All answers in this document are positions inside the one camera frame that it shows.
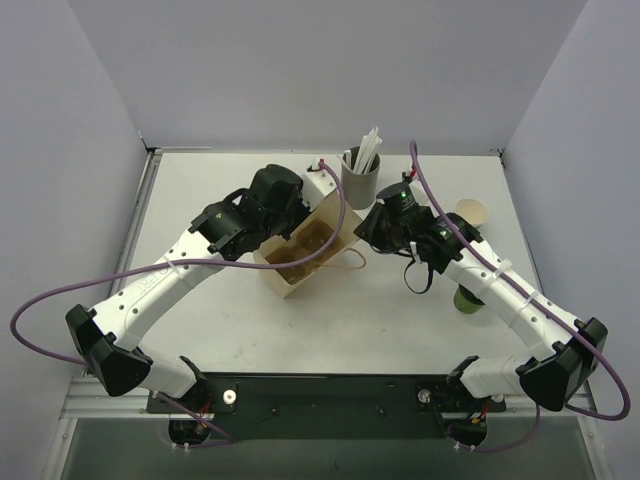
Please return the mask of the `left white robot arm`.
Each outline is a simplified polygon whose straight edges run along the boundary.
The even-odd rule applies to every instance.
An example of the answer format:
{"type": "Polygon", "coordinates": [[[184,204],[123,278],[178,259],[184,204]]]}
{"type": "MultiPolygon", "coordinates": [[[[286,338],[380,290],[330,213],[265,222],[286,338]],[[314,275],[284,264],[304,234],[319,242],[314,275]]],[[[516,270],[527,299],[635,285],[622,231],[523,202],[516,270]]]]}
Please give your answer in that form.
{"type": "Polygon", "coordinates": [[[274,237],[290,237],[310,215],[309,176],[275,164],[258,170],[247,188],[207,205],[155,264],[114,296],[66,315],[76,349],[111,396],[136,387],[160,391],[183,411],[210,394],[206,379],[186,357],[144,352],[140,342],[175,304],[222,261],[236,261],[274,237]]]}

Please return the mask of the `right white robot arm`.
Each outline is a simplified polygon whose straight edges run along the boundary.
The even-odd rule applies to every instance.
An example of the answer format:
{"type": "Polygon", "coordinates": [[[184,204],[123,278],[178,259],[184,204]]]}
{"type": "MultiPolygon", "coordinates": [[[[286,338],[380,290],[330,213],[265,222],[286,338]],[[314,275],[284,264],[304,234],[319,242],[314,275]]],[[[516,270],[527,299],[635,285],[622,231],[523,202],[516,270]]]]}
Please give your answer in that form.
{"type": "Polygon", "coordinates": [[[598,361],[584,345],[603,349],[606,327],[597,319],[579,320],[529,284],[518,293],[507,282],[519,278],[510,262],[463,217],[435,216],[419,205],[408,183],[381,190],[355,233],[380,253],[407,253],[430,274],[448,277],[526,345],[525,355],[464,361],[458,377],[471,396],[526,395],[560,411],[595,370],[598,361]]]}

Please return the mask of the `green paper coffee cup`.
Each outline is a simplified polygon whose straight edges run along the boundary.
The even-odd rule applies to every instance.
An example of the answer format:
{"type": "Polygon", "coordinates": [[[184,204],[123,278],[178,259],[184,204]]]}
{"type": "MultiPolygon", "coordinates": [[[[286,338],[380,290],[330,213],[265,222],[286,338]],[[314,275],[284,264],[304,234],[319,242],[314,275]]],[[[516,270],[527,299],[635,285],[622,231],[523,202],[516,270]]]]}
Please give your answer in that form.
{"type": "Polygon", "coordinates": [[[453,297],[453,304],[459,312],[466,315],[472,315],[485,306],[482,300],[463,285],[458,286],[453,297]]]}

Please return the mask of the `white wrapped straw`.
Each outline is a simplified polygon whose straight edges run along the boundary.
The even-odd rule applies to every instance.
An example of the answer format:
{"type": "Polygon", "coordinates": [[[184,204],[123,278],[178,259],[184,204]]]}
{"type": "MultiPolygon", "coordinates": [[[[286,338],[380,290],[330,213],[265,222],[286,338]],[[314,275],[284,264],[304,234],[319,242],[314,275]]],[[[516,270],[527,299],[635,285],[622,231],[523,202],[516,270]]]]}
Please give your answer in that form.
{"type": "Polygon", "coordinates": [[[379,136],[379,128],[377,126],[373,126],[369,133],[362,137],[362,141],[352,167],[352,171],[355,174],[364,175],[371,170],[374,157],[378,153],[381,144],[382,139],[379,136]]]}

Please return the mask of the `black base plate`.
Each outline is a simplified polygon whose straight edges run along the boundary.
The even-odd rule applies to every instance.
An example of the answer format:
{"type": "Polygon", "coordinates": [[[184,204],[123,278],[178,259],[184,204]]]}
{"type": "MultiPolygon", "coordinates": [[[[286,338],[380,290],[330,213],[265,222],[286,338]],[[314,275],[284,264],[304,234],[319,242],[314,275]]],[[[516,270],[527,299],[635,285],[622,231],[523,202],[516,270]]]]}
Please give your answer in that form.
{"type": "Polygon", "coordinates": [[[214,423],[236,440],[439,439],[447,415],[506,409],[472,397],[445,374],[205,376],[214,423]]]}

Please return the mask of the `brown paper bag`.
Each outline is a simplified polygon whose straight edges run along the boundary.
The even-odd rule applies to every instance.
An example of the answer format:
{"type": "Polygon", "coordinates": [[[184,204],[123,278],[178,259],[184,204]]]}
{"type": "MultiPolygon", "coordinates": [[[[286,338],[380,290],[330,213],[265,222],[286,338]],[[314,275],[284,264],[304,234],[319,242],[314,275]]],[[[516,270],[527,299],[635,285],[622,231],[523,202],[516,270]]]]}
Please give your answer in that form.
{"type": "MultiPolygon", "coordinates": [[[[337,191],[325,198],[317,209],[291,235],[289,240],[280,236],[265,241],[253,253],[258,264],[284,264],[305,258],[323,247],[334,233],[341,210],[337,191]]],[[[264,282],[281,298],[286,298],[319,270],[360,270],[367,265],[365,256],[354,245],[359,238],[354,234],[362,219],[346,205],[345,216],[338,237],[324,253],[304,264],[277,270],[260,270],[264,282]]]]}

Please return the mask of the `aluminium frame rail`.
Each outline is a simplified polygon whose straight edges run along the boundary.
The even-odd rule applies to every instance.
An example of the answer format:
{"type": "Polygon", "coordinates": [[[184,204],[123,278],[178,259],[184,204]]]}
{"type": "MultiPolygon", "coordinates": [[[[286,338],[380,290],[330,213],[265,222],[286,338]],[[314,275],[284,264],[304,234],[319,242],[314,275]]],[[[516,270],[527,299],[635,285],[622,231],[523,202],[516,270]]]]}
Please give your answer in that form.
{"type": "MultiPolygon", "coordinates": [[[[111,397],[93,377],[72,378],[63,402],[60,418],[82,419],[147,419],[154,414],[146,413],[149,391],[136,388],[123,396],[111,397]]],[[[506,397],[506,412],[502,415],[528,416],[534,413],[534,402],[525,397],[506,397]]],[[[580,409],[594,412],[595,401],[590,390],[580,389],[569,402],[580,409]]],[[[567,408],[560,412],[541,409],[543,416],[579,415],[567,408]]]]}

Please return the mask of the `grey straw holder cup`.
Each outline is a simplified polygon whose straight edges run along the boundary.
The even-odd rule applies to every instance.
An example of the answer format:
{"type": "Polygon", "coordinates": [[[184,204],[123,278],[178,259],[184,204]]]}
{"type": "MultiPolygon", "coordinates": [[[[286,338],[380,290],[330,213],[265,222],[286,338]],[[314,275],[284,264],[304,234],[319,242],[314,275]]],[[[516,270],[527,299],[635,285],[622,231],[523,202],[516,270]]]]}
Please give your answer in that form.
{"type": "Polygon", "coordinates": [[[371,170],[364,174],[354,173],[350,165],[359,153],[358,147],[345,150],[342,156],[341,183],[346,201],[353,210],[369,208],[375,201],[378,173],[380,170],[380,156],[376,155],[371,170]]]}

